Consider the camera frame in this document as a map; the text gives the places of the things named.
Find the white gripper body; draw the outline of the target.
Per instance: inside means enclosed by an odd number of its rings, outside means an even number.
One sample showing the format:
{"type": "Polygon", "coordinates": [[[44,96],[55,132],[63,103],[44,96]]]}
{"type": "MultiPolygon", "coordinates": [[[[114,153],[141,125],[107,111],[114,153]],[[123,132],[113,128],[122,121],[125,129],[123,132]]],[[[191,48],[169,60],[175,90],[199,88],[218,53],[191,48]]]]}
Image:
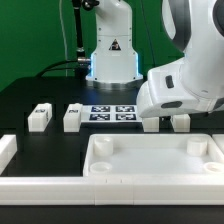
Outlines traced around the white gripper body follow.
{"type": "Polygon", "coordinates": [[[181,77],[184,59],[151,69],[137,99],[141,118],[166,117],[224,110],[224,72],[217,77],[196,76],[185,84],[181,77]]]}

